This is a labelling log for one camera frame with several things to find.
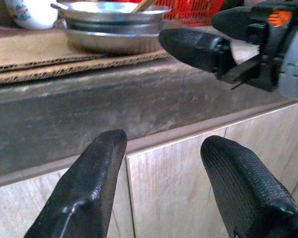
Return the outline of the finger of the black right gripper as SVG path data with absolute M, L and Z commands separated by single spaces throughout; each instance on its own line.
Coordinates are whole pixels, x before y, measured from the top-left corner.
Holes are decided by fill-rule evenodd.
M 175 28 L 161 30 L 161 46 L 177 60 L 206 72 L 226 74 L 237 66 L 230 40 L 208 32 Z
M 212 18 L 212 26 L 231 38 L 254 45 L 267 41 L 267 24 L 253 19 L 251 10 L 247 7 L 234 7 L 218 12 Z

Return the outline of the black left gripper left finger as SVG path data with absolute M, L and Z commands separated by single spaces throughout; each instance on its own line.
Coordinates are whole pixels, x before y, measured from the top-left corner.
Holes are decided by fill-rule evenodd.
M 122 129 L 98 135 L 63 174 L 26 238 L 105 238 L 127 147 Z

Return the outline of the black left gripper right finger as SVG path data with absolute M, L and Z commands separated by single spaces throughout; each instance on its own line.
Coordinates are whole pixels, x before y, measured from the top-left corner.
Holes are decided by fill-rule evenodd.
M 200 149 L 231 238 L 298 238 L 298 205 L 250 149 L 210 136 Z

